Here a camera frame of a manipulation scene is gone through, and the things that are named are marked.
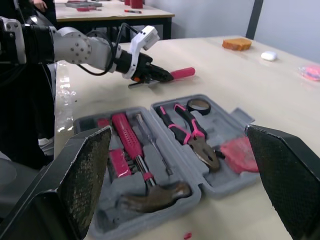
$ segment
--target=pink pliers handle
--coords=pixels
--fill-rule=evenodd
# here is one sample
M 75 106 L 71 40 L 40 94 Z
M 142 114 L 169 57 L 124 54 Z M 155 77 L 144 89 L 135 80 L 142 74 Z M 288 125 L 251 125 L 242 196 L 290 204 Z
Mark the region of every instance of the pink pliers handle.
M 207 138 L 207 132 L 199 125 L 196 118 L 182 105 L 176 103 L 174 110 L 189 124 L 191 135 L 193 138 L 201 137 Z

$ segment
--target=orange sponge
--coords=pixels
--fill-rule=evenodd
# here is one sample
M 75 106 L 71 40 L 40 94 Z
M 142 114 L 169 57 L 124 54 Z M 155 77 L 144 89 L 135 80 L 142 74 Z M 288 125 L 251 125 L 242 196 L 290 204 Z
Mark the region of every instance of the orange sponge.
M 252 42 L 246 38 L 234 38 L 223 40 L 222 47 L 234 51 L 243 51 L 250 48 Z

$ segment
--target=robotic arm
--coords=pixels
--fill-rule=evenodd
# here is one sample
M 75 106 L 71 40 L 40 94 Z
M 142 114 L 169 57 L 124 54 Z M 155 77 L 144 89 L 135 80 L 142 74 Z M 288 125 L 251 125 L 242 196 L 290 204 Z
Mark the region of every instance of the robotic arm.
M 56 30 L 53 26 L 21 24 L 16 19 L 0 17 L 0 64 L 49 64 L 65 60 L 103 70 L 95 74 L 98 76 L 116 71 L 139 83 L 169 82 L 173 76 L 151 64 L 150 56 L 140 53 L 158 40 L 157 30 L 146 26 L 132 39 L 129 51 L 125 51 L 109 40 L 87 36 L 72 27 Z

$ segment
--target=black pants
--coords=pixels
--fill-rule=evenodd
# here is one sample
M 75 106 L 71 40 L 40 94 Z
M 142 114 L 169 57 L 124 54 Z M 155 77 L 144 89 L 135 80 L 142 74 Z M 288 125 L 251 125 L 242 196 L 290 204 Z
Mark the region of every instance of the black pants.
M 47 80 L 51 74 L 47 66 L 44 69 L 30 64 L 12 83 L 0 87 L 0 152 L 33 169 L 48 163 L 38 135 L 49 139 L 55 134 L 54 100 Z

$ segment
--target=pliers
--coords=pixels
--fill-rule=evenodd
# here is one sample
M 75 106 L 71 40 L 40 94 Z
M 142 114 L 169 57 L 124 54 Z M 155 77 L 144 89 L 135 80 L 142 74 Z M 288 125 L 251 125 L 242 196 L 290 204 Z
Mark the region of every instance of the pliers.
M 164 124 L 174 133 L 175 139 L 181 145 L 188 144 L 202 162 L 212 171 L 218 171 L 220 169 L 220 163 L 214 150 L 206 142 L 206 131 L 199 125 L 196 118 L 182 105 L 176 103 L 174 110 L 186 120 L 191 133 L 178 124 L 173 123 L 163 106 L 156 108 L 156 112 Z

